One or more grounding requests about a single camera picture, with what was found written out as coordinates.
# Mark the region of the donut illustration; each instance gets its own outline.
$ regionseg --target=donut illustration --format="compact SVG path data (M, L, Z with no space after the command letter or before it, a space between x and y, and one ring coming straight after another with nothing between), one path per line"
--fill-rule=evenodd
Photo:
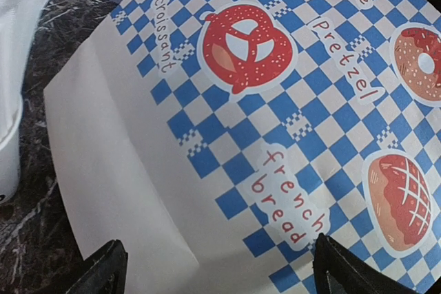
M295 41L256 4L232 4L204 13L197 45L203 71L230 96L259 93L294 70Z
M397 149L365 160L363 189L369 216L386 251L395 258L413 253L432 228L432 197L424 173Z
M441 106L441 38L421 23L399 27L391 39L393 68L414 99L424 105Z

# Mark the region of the white cup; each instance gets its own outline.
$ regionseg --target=white cup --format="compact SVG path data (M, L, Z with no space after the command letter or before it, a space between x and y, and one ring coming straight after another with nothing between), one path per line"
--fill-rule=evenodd
M0 204L9 201L20 183L19 126L23 115L23 101L8 135L0 141Z

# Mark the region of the wrapping paper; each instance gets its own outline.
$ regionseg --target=wrapping paper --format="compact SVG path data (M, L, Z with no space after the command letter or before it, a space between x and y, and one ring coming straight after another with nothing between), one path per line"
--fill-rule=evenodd
M441 276L440 13L425 0L123 0L45 91L84 255L128 293L315 293L327 233Z

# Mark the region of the blue and white checkered pattern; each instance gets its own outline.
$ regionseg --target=blue and white checkered pattern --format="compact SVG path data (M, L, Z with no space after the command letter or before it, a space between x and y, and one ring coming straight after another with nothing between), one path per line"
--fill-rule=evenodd
M408 21L441 29L440 15L425 0L374 0L359 11L354 0L246 0L261 3L291 33L298 67L275 88L229 103L229 94L201 71L195 49L201 13L238 0L170 0L170 41L184 72L152 87L158 107L177 105L168 125L176 144L187 151L200 178L223 171L230 188L216 199L227 219L251 210L260 227L243 238L255 258L279 250L286 264L269 278L280 292L315 293L312 253L292 251L273 235L267 216L247 201L241 182L254 173L262 141L280 143L296 156L296 177L312 200L330 210L333 238L373 268L425 292L441 276L441 216L435 206L433 232L424 246L402 259L381 247L364 201L363 160L379 149L397 148L414 157L433 197L441 204L441 109L412 100L396 79L389 58L394 29ZM156 75L152 0L123 0L111 14L142 76ZM346 78L306 24L329 17L336 32L359 53L372 86L383 86L374 104L359 105Z

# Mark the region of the marble surface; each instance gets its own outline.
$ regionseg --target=marble surface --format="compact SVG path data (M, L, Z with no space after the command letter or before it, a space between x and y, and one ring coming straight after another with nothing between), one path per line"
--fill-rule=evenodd
M33 293L82 260L52 165L43 89L115 5L51 0L43 11L23 86L21 184L0 206L0 294Z

